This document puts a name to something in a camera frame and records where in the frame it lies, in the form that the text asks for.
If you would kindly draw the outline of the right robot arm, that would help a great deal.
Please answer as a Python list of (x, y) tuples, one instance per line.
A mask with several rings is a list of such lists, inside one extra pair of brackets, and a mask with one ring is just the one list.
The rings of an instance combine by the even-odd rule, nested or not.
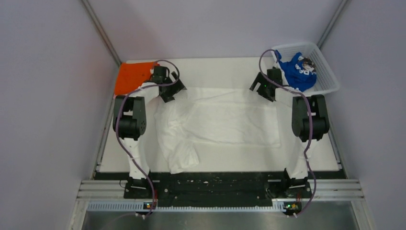
[(294, 197), (300, 191), (308, 192), (308, 178), (314, 176), (310, 156), (330, 129), (324, 96), (305, 96), (302, 92), (283, 86), (282, 71), (277, 68), (268, 69), (266, 73), (260, 71), (249, 89), (291, 111), (286, 126), (286, 131), (293, 138), (287, 147), (291, 156), (277, 191), (286, 197)]

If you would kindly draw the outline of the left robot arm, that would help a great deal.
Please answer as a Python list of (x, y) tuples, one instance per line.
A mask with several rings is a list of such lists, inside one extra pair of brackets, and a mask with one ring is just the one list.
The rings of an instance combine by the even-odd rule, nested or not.
[(186, 87), (180, 80), (180, 70), (174, 71), (153, 62), (148, 78), (132, 91), (115, 95), (112, 127), (118, 144), (128, 157), (130, 173), (125, 198), (156, 198), (156, 189), (150, 178), (150, 167), (143, 150), (142, 136), (147, 131), (147, 104), (156, 98), (167, 103)]

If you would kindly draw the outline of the white t-shirt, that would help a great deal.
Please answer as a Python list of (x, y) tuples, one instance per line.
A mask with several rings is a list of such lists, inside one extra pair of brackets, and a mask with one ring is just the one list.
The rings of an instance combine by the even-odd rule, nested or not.
[(276, 149), (281, 146), (277, 109), (250, 90), (190, 88), (154, 114), (159, 147), (169, 172), (199, 165), (200, 145)]

